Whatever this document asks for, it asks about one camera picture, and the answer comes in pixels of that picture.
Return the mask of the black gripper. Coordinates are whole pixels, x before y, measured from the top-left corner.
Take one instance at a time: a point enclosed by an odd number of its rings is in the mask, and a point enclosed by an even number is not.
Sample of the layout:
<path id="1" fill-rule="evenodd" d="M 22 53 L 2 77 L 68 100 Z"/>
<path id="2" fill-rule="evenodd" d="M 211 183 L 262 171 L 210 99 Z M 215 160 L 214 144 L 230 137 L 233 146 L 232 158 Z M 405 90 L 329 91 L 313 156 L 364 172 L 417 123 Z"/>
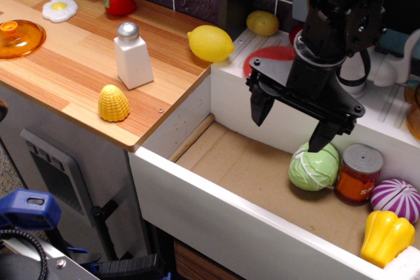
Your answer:
<path id="1" fill-rule="evenodd" d="M 343 59 L 334 63 L 321 59 L 307 47 L 301 33 L 292 46 L 293 61 L 253 58 L 246 84 L 251 92 L 251 118 L 261 126 L 274 101 L 279 100 L 319 121 L 308 151 L 317 153 L 336 134 L 350 134 L 365 108 L 336 79 Z"/>

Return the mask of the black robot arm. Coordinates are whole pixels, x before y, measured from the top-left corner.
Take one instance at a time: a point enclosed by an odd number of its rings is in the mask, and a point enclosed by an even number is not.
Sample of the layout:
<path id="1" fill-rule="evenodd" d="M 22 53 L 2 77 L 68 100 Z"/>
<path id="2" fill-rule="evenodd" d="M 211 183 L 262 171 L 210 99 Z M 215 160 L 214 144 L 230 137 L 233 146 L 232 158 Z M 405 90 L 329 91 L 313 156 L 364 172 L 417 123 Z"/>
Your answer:
<path id="1" fill-rule="evenodd" d="M 251 116 L 262 124 L 275 100 L 318 121 L 308 149 L 317 152 L 335 136 L 350 134 L 365 109 L 337 78 L 344 61 L 366 55 L 385 32 L 384 0 L 308 0 L 304 28 L 296 35 L 290 66 L 261 57 L 250 60 L 247 85 Z"/>

